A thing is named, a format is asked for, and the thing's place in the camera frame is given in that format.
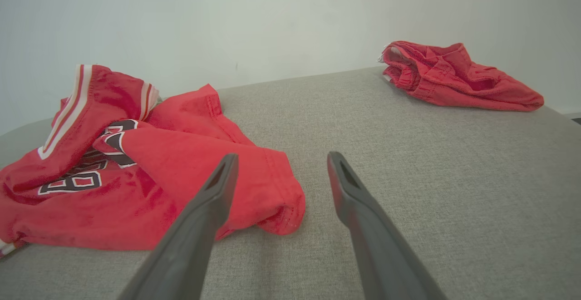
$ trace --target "baseboard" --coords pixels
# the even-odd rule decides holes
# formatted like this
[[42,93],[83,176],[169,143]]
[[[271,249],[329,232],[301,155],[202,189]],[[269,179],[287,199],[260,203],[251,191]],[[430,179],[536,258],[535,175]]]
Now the baseboard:
[[566,118],[581,118],[581,113],[563,114]]

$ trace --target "basketball jersey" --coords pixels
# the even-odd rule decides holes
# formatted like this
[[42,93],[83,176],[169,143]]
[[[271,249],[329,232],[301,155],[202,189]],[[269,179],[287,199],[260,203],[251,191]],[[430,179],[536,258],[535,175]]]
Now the basketball jersey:
[[210,85],[157,98],[140,79],[77,68],[46,143],[0,171],[0,256],[25,242],[151,250],[227,153],[238,182],[216,238],[299,227],[305,196],[286,155],[246,138]]

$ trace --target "white wall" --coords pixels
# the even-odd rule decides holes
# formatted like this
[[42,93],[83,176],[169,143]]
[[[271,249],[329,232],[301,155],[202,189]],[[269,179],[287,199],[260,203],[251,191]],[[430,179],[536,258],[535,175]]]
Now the white wall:
[[581,0],[0,0],[0,134],[52,117],[76,64],[163,96],[365,68],[406,39],[464,42],[581,112]]

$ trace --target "crumpled red garment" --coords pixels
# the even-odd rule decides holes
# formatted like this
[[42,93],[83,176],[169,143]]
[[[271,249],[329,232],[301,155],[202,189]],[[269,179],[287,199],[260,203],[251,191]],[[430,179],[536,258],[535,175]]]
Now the crumpled red garment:
[[440,48],[396,41],[382,58],[391,83],[434,105],[530,112],[544,104],[543,96],[510,75],[474,63],[463,44]]

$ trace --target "folded red garment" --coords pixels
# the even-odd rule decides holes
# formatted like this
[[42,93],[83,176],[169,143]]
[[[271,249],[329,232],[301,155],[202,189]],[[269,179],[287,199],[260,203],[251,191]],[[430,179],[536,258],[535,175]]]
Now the folded red garment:
[[530,112],[544,104],[543,96],[510,75],[474,63],[463,44],[440,48],[396,41],[382,58],[391,83],[434,105]]
[[210,85],[157,97],[140,79],[79,66],[46,144],[0,171],[0,257],[24,242],[151,250],[227,153],[238,181],[216,238],[299,228],[305,195],[283,152],[246,138]]

